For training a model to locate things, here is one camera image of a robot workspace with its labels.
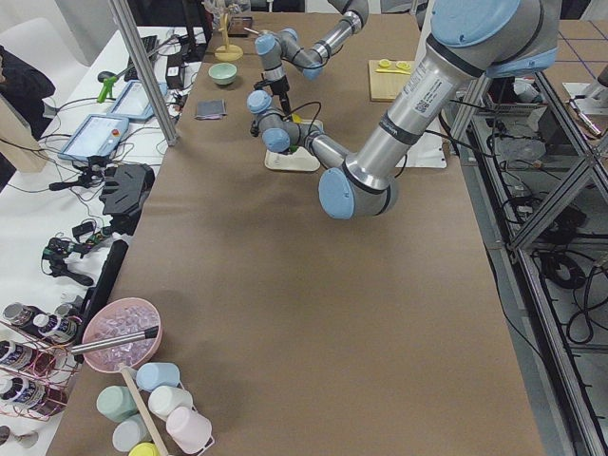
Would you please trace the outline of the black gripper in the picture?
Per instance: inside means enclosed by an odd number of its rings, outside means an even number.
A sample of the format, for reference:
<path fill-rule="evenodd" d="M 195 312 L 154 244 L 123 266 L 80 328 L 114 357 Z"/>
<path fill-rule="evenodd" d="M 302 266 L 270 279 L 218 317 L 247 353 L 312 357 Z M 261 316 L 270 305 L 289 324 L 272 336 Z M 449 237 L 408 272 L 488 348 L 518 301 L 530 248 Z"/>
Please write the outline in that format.
<path fill-rule="evenodd" d="M 289 99 L 289 81 L 287 78 L 280 78 L 270 82 L 270 88 L 274 95 L 279 95 L 279 102 L 284 114 L 291 114 L 291 102 Z"/>

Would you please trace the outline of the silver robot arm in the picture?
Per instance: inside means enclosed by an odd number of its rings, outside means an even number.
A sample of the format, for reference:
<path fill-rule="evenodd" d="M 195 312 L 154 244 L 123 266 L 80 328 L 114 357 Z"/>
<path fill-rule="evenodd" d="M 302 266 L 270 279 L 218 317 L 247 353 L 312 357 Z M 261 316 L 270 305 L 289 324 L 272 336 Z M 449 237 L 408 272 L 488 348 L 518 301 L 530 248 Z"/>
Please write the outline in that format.
<path fill-rule="evenodd" d="M 313 124 L 294 123 L 253 91 L 247 107 L 266 148 L 302 146 L 326 166 L 318 184 L 334 219 L 377 216 L 396 202 L 393 170 L 464 83 L 482 76 L 528 75 L 557 56 L 559 1 L 437 1 L 427 13 L 426 52 L 360 151 L 353 153 Z"/>
<path fill-rule="evenodd" d="M 293 112 L 288 91 L 290 89 L 284 62 L 292 64 L 307 79 L 318 77 L 330 58 L 338 52 L 348 38 L 359 33 L 369 18 L 367 1 L 330 1 L 342 17 L 337 24 L 312 47 L 300 45 L 297 32 L 285 28 L 279 32 L 263 30 L 255 39 L 256 53 L 262 64 L 262 80 L 255 89 L 268 86 L 277 96 L 284 114 Z"/>

